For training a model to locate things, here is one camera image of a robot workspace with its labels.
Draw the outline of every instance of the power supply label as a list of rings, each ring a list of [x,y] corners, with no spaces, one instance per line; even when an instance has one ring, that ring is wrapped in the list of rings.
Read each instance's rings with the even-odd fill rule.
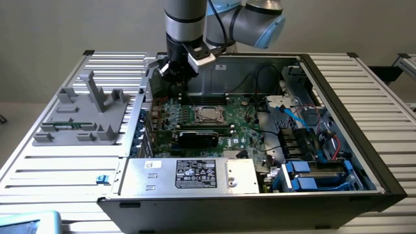
[[[214,160],[177,160],[174,186],[178,189],[215,188]]]

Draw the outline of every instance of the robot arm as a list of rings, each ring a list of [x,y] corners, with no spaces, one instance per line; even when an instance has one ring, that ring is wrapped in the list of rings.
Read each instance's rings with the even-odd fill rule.
[[[167,82],[182,83],[195,77],[201,67],[214,61],[235,42],[266,49],[283,26],[279,0],[165,0],[167,57],[159,74]],[[206,42],[203,25],[206,15]]]

